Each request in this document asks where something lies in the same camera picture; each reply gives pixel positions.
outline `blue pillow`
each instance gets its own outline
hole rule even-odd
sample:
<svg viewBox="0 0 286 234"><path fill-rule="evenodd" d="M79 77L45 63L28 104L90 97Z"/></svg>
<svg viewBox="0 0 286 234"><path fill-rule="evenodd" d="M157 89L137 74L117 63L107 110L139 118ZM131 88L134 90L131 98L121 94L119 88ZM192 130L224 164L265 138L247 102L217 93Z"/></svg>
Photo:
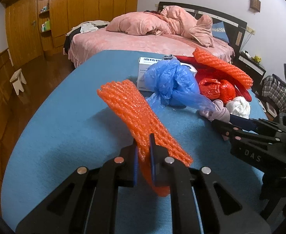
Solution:
<svg viewBox="0 0 286 234"><path fill-rule="evenodd" d="M228 40L228 36L226 35L223 21L212 25L212 35L217 39L225 41L226 43L230 42Z"/></svg>

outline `white stool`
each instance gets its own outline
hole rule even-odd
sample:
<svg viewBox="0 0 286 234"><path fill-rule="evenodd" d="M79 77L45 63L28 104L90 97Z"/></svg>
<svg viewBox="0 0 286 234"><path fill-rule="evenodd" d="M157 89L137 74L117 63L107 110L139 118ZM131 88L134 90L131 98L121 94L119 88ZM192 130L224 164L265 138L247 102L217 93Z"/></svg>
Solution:
<svg viewBox="0 0 286 234"><path fill-rule="evenodd" d="M10 82L13 84L16 95L19 95L19 91L24 92L23 84L26 84L26 80L23 76L22 69L15 71L13 76L10 79Z"/></svg>

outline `bed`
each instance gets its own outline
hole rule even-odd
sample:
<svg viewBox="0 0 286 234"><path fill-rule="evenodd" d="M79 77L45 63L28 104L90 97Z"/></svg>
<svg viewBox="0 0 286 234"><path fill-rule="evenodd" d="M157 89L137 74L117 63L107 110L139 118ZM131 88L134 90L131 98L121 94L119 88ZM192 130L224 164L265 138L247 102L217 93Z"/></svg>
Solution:
<svg viewBox="0 0 286 234"><path fill-rule="evenodd" d="M199 46L226 62L230 62L231 58L239 53L247 27L246 22L220 11L183 3L160 2L158 12L161 12L169 5L184 8L196 19L199 19L202 15L209 15L213 19L213 23L223 22L229 44L214 38L215 46L205 48L195 40L178 35L132 36L121 32L108 32L105 29L99 29L94 32L75 35L68 50L68 58L76 68L91 56L103 50L145 51L158 54L192 56L194 49Z"/></svg>

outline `orange foam net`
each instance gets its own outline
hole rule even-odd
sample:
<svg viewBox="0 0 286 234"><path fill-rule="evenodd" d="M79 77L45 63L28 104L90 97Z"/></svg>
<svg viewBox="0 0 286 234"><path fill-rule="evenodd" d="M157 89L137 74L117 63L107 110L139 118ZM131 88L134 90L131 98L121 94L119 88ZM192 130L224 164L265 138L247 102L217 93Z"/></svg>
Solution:
<svg viewBox="0 0 286 234"><path fill-rule="evenodd" d="M167 196L170 193L169 187L155 187L152 183L150 134L154 134L157 145L167 148L171 157L180 160L188 167L193 162L191 156L170 135L130 80L106 83L101 86L100 90L97 90L97 94L126 123L131 135L136 140L139 150L139 165L144 178L159 196Z"/></svg>
<svg viewBox="0 0 286 234"><path fill-rule="evenodd" d="M195 51L193 52L193 56L196 59L198 63L207 65L212 68L219 69L228 75L235 78L237 81L239 81L246 89L250 89L253 80L250 76L248 76L245 72L243 72L240 68L237 68L236 66L229 64L213 54L205 51L202 48L197 47Z"/></svg>

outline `blue table surface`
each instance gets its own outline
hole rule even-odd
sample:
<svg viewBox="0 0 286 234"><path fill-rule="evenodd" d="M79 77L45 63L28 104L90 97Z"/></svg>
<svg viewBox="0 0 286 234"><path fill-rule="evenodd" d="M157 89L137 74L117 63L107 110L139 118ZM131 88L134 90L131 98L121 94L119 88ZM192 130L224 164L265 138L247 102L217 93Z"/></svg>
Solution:
<svg viewBox="0 0 286 234"><path fill-rule="evenodd" d="M162 55L102 51L75 69L37 110L12 152L2 184L2 216L13 230L77 167L98 168L132 143L126 125L96 89L127 78L136 82L139 57ZM250 94L250 118L266 119ZM192 156L192 167L211 167L253 209L263 209L265 202L258 199L263 173L232 156L230 143L197 110L166 107L158 116ZM139 174L135 188L119 188L115 232L171 234L170 196L157 197Z"/></svg>

